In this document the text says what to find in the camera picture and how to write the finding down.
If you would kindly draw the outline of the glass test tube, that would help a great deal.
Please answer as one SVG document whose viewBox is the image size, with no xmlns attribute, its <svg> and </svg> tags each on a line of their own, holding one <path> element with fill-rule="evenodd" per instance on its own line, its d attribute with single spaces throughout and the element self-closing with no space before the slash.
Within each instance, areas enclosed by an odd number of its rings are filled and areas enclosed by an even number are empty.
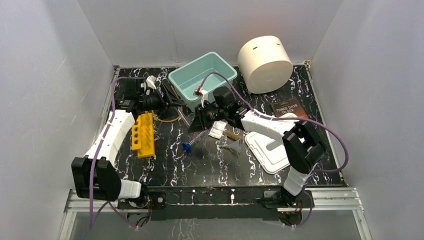
<svg viewBox="0 0 424 240">
<path fill-rule="evenodd" d="M 181 107 L 177 107 L 176 111 L 180 117 L 180 119 L 182 120 L 182 122 L 186 125 L 186 127 L 188 128 L 190 126 L 190 122 L 188 121 L 186 115 L 183 113 L 183 110 Z"/>
</svg>

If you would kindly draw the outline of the blue-tipped glass rod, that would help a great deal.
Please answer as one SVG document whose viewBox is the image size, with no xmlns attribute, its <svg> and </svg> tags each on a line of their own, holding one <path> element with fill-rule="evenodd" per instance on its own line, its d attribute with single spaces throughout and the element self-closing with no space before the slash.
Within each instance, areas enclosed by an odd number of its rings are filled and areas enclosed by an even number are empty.
<svg viewBox="0 0 424 240">
<path fill-rule="evenodd" d="M 189 142 L 183 142 L 182 143 L 182 147 L 183 147 L 183 149 L 184 149 L 184 151 L 186 152 L 186 153 L 188 153 L 188 154 L 191 154 L 192 153 L 192 151 L 193 151 L 193 145 L 196 143 L 196 142 L 198 142 L 198 141 L 200 141 L 201 140 L 201 138 L 202 138 L 202 136 L 204 135 L 204 133 L 206 133 L 206 130 L 205 131 L 202 131 L 201 133 L 199 133 L 196 137 L 194 137 L 192 140 L 190 140 Z"/>
</svg>

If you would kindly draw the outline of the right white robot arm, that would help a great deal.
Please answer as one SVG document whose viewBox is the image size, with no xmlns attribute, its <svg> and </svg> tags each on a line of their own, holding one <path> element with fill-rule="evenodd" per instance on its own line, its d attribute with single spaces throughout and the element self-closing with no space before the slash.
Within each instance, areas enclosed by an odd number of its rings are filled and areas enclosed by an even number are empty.
<svg viewBox="0 0 424 240">
<path fill-rule="evenodd" d="M 234 128 L 264 135 L 283 145 L 290 169 L 281 199 L 286 206 L 295 207 L 302 199 L 301 191 L 308 178 L 327 152 L 312 122 L 298 117 L 283 121 L 260 114 L 251 106 L 237 101 L 227 87 L 218 87 L 213 96 L 214 102 L 205 100 L 194 108 L 195 116 L 188 132 L 205 131 L 214 122 L 226 120 Z"/>
</svg>

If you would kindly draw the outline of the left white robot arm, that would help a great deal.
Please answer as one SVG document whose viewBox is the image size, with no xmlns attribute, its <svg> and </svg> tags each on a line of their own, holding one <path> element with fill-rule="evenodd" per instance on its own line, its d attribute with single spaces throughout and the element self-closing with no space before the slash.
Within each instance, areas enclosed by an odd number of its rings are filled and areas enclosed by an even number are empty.
<svg viewBox="0 0 424 240">
<path fill-rule="evenodd" d="M 129 199 L 137 208 L 149 203 L 149 194 L 136 180 L 121 179 L 115 161 L 128 133 L 138 158 L 155 155 L 154 118 L 170 117 L 184 106 L 176 94 L 155 76 L 118 77 L 111 84 L 111 111 L 92 147 L 75 157 L 71 171 L 77 196 L 90 200 Z"/>
</svg>

